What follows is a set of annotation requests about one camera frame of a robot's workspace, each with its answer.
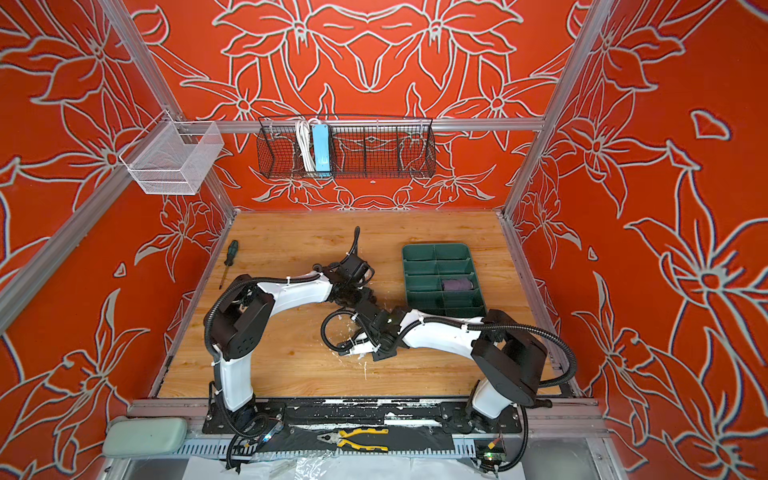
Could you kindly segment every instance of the screwdriver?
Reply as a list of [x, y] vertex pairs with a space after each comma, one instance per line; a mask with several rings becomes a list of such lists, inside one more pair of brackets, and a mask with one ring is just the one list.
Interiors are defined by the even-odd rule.
[[227, 278], [227, 270], [230, 269], [232, 264], [235, 261], [235, 255], [237, 255], [237, 248], [240, 246], [240, 244], [237, 242], [237, 240], [232, 240], [232, 243], [230, 243], [230, 247], [227, 248], [227, 259], [224, 261], [224, 275], [221, 276], [221, 283], [219, 283], [219, 290], [221, 290], [221, 287], [224, 286], [224, 279]]

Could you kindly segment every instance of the floral wallpaper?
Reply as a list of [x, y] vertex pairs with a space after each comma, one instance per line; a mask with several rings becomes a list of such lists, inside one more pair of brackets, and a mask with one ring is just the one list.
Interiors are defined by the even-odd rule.
[[[545, 112], [588, 0], [126, 0], [186, 116], [530, 118]], [[216, 172], [244, 210], [493, 208], [531, 132], [439, 135], [437, 176], [281, 180], [252, 134], [225, 135]]]
[[[92, 0], [0, 5], [0, 289], [160, 111]], [[144, 398], [225, 219], [135, 184], [0, 336], [0, 478], [96, 478], [110, 420]]]
[[768, 475], [767, 39], [764, 3], [616, 2], [513, 214], [630, 478]]

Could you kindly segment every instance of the coiled white cable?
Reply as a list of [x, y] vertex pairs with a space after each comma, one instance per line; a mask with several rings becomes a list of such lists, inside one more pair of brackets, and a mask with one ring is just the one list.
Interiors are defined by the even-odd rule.
[[304, 170], [308, 172], [315, 171], [315, 159], [312, 158], [310, 152], [310, 123], [321, 124], [322, 122], [317, 118], [310, 118], [307, 120], [296, 121], [296, 141], [299, 142], [299, 150], [301, 150], [301, 158], [304, 161]]

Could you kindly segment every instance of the yellow pliers handle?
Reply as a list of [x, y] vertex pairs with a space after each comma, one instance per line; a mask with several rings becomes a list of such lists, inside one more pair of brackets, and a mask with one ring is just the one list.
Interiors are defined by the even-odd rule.
[[349, 440], [347, 440], [349, 437], [354, 436], [354, 435], [358, 435], [359, 433], [370, 433], [370, 434], [373, 434], [373, 435], [386, 435], [387, 433], [389, 433], [389, 429], [381, 429], [381, 430], [376, 430], [376, 429], [354, 429], [354, 430], [352, 430], [349, 433], [347, 433], [344, 430], [341, 430], [341, 431], [339, 431], [339, 437], [341, 437], [343, 440], [341, 440], [339, 443], [337, 443], [336, 446], [341, 448], [344, 445], [349, 445], [350, 447], [352, 447], [355, 450], [366, 450], [368, 452], [371, 452], [373, 450], [381, 450], [382, 452], [388, 452], [389, 451], [389, 449], [386, 448], [385, 446], [380, 446], [380, 445], [358, 445], [355, 442], [350, 442]]

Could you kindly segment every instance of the purple cloth roll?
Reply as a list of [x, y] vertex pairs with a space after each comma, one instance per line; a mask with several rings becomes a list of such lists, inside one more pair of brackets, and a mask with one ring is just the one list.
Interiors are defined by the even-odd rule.
[[469, 278], [457, 278], [442, 280], [442, 289], [445, 292], [456, 292], [459, 290], [474, 290], [475, 286]]

